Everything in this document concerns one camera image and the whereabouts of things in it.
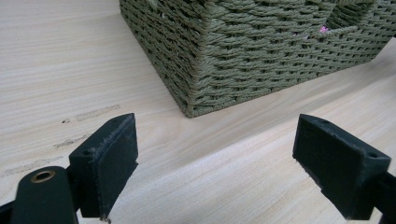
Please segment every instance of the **black clamp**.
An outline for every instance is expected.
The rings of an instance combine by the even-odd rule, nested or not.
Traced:
[[[396,223],[396,177],[386,154],[325,119],[301,115],[293,158],[344,218],[368,220],[376,207],[380,223]]]
[[[107,219],[137,156],[134,114],[111,119],[70,154],[67,169],[50,166],[26,175],[15,201],[0,207],[0,222],[78,223],[78,209],[83,217]]]

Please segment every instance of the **woven rope texture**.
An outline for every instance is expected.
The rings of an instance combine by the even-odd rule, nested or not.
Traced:
[[[395,5],[120,0],[121,15],[188,117],[371,61],[396,34]]]

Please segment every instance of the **wood grain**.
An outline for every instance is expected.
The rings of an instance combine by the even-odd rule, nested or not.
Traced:
[[[89,134],[131,112],[140,165],[112,223],[346,223],[291,157],[301,113],[396,158],[394,38],[370,63],[196,119],[179,111],[116,0],[3,0],[0,40],[0,204],[23,176],[68,166]]]

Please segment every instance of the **green woven basket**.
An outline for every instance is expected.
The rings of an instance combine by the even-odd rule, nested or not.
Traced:
[[[396,0],[120,0],[120,9],[189,117],[369,62],[396,34]]]

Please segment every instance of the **scratch on wood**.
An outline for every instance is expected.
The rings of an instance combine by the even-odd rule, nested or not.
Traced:
[[[101,115],[103,115],[105,113],[108,113],[108,112],[110,112],[112,110],[115,110],[115,109],[120,109],[120,106],[119,105],[113,105],[113,106],[110,106],[110,107],[93,110],[93,111],[85,113],[85,114],[77,115],[76,119],[78,121],[83,121],[84,119],[96,118],[96,117],[99,117],[99,116],[101,116]]]
[[[48,164],[48,163],[50,163],[52,161],[57,161],[60,158],[63,158],[63,156],[50,158],[50,159],[39,160],[39,161],[34,161],[32,163],[29,163],[29,164],[26,164],[26,165],[23,165],[23,166],[20,166],[20,167],[17,167],[17,168],[5,170],[0,175],[0,177],[5,177],[5,176],[8,176],[8,175],[15,175],[15,174],[22,173],[22,172],[25,172],[25,171],[33,170],[36,167],[40,167],[40,166]]]
[[[72,144],[74,144],[74,143],[76,143],[76,142],[78,142],[78,141],[80,141],[82,139],[88,138],[90,135],[91,135],[90,133],[87,133],[87,134],[84,134],[84,136],[82,136],[80,138],[67,139],[64,142],[62,142],[60,144],[53,145],[53,146],[56,147],[56,148],[58,148],[58,147],[67,147],[67,146],[70,146],[70,145],[72,145]]]

